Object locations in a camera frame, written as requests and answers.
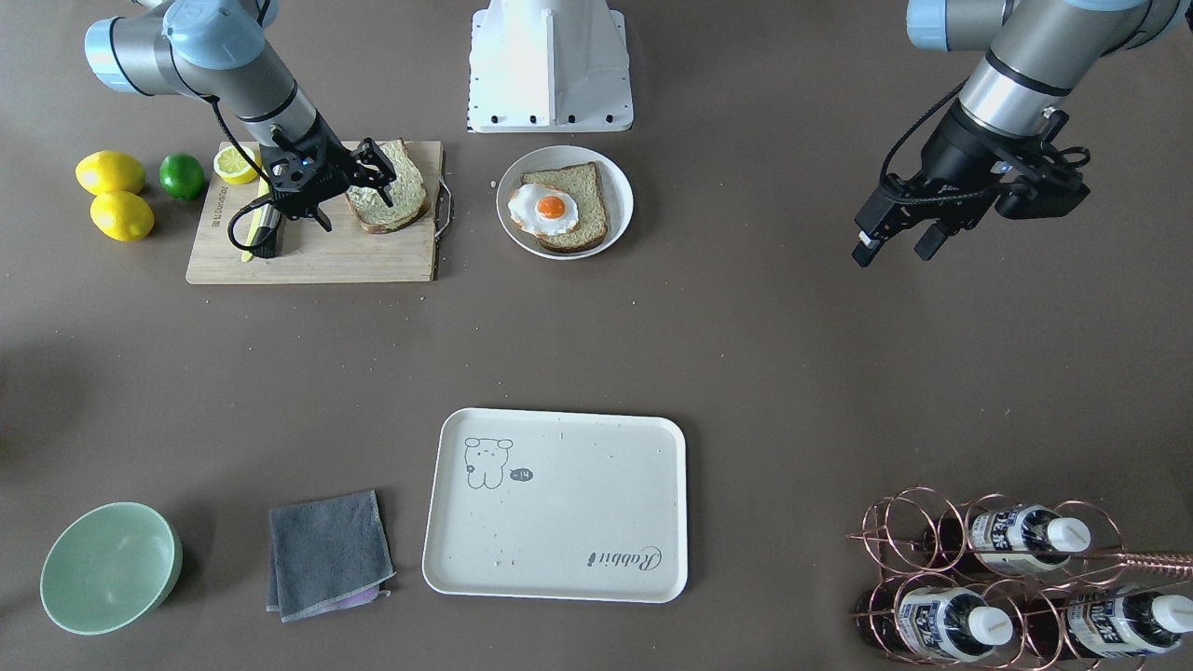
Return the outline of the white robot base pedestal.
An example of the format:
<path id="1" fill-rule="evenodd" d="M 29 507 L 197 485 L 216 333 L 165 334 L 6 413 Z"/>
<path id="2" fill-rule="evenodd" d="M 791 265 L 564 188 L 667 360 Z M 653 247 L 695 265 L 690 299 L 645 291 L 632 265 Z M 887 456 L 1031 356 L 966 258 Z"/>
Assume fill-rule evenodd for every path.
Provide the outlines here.
<path id="1" fill-rule="evenodd" d="M 605 1 L 492 1 L 472 13 L 471 133 L 617 133 L 635 107 L 625 17 Z"/>

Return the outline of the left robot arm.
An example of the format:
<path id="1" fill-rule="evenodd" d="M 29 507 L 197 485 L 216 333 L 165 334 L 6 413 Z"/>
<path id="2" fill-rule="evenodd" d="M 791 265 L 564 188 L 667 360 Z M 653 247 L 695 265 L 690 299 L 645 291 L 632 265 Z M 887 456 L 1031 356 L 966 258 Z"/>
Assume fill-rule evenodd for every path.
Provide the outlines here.
<path id="1" fill-rule="evenodd" d="M 1188 1 L 911 1 L 905 30 L 914 47 L 979 51 L 968 80 L 937 107 L 942 118 L 922 148 L 916 174 L 888 166 L 857 213 L 854 261 L 867 267 L 880 248 L 921 222 L 922 259 L 979 224 L 1057 218 L 1090 193 L 1083 147 L 1057 148 L 1068 123 L 1063 103 L 1104 55 L 1137 49 L 1189 23 Z"/>

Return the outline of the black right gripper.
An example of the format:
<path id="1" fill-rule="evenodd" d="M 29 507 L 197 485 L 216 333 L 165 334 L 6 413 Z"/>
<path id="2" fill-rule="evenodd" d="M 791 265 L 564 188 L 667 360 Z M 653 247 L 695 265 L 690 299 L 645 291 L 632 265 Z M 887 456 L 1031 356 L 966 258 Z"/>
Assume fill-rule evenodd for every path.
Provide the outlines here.
<path id="1" fill-rule="evenodd" d="M 290 138 L 282 127 L 272 127 L 271 142 L 261 153 L 271 183 L 271 204 L 290 220 L 313 218 L 324 232 L 332 232 L 322 204 L 350 187 L 372 187 L 387 207 L 392 207 L 387 187 L 396 179 L 396 171 L 387 154 L 372 138 L 361 138 L 351 153 L 320 112 L 299 138 Z"/>

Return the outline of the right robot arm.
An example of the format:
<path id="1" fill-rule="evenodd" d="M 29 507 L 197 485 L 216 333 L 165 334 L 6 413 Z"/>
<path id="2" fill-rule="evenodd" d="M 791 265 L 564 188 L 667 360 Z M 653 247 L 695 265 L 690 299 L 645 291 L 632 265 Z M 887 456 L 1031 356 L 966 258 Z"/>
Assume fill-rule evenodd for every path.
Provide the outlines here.
<path id="1" fill-rule="evenodd" d="M 148 1 L 137 17 L 95 21 L 84 38 L 89 68 L 110 90 L 221 103 L 259 144 L 271 202 L 288 218 L 330 221 L 321 204 L 350 187 L 383 202 L 392 164 L 373 140 L 350 150 L 266 39 L 272 1 Z"/>

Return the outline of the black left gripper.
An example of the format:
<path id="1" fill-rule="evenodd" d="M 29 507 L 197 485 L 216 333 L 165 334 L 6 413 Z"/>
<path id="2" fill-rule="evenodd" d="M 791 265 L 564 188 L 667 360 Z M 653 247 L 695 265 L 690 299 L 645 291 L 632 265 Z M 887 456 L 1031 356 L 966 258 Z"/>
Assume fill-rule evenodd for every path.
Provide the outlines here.
<path id="1" fill-rule="evenodd" d="M 859 241 L 852 251 L 858 267 L 869 267 L 882 246 L 903 230 L 929 223 L 913 250 L 929 261 L 948 238 L 971 229 L 1001 195 L 997 149 L 1022 138 L 977 123 L 960 101 L 947 112 L 921 149 L 921 167 L 908 180 L 882 170 L 879 185 L 854 222 Z"/>

